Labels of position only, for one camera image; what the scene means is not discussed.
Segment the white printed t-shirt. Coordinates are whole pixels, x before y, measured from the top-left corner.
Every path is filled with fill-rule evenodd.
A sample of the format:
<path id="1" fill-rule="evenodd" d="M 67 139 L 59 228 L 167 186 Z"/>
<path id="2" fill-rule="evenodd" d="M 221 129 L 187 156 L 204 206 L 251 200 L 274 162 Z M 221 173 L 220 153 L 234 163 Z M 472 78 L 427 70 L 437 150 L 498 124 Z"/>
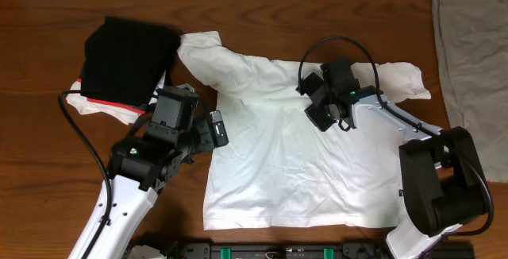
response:
<path id="1" fill-rule="evenodd" d="M 179 58 L 217 92 L 228 144 L 215 149 L 203 203 L 207 230 L 345 224 L 396 226 L 406 215 L 396 129 L 321 132 L 297 78 L 316 63 L 246 56 L 218 32 L 188 33 Z"/>

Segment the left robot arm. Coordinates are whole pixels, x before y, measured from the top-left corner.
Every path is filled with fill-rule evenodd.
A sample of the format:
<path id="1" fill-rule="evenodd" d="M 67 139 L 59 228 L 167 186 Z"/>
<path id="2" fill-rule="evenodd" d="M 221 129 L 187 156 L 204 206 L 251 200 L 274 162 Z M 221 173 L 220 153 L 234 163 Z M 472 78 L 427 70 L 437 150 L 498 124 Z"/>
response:
<path id="1" fill-rule="evenodd" d="M 72 258 L 121 258 L 148 211 L 182 163 L 228 144 L 221 112 L 188 87 L 157 91 L 148 115 L 139 117 L 103 164 L 82 131 L 77 134 L 101 169 L 102 188 Z M 201 115 L 197 109 L 204 108 Z"/>

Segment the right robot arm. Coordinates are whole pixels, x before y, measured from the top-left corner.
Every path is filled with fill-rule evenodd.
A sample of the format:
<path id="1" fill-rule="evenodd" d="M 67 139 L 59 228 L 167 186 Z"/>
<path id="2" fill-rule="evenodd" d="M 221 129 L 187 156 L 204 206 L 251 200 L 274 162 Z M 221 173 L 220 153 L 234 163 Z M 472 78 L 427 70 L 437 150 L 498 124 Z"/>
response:
<path id="1" fill-rule="evenodd" d="M 297 92 L 311 104 L 305 113 L 322 132 L 338 125 L 347 132 L 364 128 L 369 118 L 402 135 L 398 148 L 407 216 L 386 236 L 378 258 L 427 258 L 460 228 L 486 215 L 468 235 L 486 231 L 494 204 L 471 134 L 463 127 L 442 129 L 422 122 L 392 104 L 375 84 L 362 87 L 346 60 L 323 64 L 319 73 L 298 77 Z"/>

